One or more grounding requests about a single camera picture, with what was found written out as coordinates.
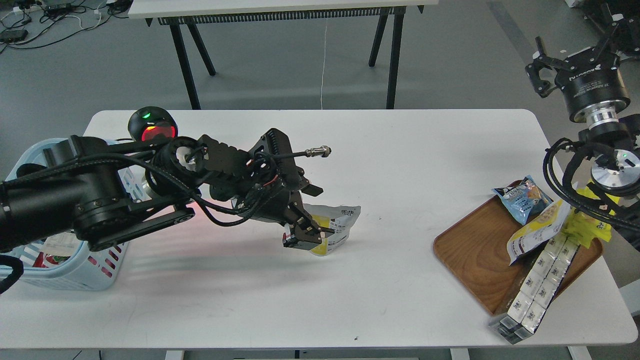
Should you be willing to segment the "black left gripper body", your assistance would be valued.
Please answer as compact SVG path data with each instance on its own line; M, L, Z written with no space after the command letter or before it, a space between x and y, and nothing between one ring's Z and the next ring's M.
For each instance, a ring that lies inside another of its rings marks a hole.
M232 208L240 219L238 226L248 220L281 225L312 226L313 217L305 210L303 191L286 187L250 187L232 196Z

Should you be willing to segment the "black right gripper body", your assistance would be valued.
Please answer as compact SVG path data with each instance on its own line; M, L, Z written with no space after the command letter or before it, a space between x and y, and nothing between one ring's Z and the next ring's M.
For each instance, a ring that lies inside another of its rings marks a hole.
M584 109L609 102L617 113L628 107L631 100L619 71L619 55L604 51L596 57L593 47L567 57L569 70L558 69L555 84L562 92L569 120L585 123Z

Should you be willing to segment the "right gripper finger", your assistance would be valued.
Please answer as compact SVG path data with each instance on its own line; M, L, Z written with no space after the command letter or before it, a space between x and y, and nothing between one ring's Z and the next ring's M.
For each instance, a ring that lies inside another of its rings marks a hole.
M613 14L606 20L604 30L605 47L622 57L622 61L639 61L640 27L639 16L624 17Z

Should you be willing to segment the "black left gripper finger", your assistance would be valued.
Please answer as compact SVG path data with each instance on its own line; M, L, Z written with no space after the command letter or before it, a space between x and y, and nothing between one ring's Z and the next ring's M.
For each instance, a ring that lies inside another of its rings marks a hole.
M311 234L313 236L320 236L328 234L334 234L336 230L333 228L320 225L313 217L304 209L302 202L292 203L292 212L294 218L292 220L292 235L297 236L298 233Z

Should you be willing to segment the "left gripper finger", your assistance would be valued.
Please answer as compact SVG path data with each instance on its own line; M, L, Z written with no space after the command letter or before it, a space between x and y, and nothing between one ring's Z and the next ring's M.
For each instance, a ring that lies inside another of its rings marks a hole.
M305 226L284 223L285 232L282 237L284 248L313 249L323 242L323 227L316 226L308 229Z

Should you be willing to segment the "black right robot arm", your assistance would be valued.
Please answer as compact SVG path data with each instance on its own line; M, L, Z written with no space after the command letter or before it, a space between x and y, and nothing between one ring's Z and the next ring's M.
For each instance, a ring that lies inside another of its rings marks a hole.
M607 13L608 27L594 47L557 59L540 37L525 67L535 93L546 98L560 89L569 120L585 124L578 140L562 138L546 151L542 173L549 187L577 211L610 224L639 248L639 116L619 117L630 105L618 55L619 35L628 35L639 54L639 18ZM635 199L630 205L614 198Z

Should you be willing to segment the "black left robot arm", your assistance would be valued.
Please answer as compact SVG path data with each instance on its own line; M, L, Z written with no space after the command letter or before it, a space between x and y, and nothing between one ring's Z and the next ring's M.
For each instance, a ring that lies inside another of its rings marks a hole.
M9 251L73 230L91 251L102 251L183 223L195 202L214 224L277 223L285 248L311 250L334 233L306 211L301 195L318 196L296 157L329 157L329 146L302 152L270 129L250 150L203 135L154 137L110 145L71 136L46 148L45 165L18 167L1 183L1 264L11 273L6 292L25 267Z

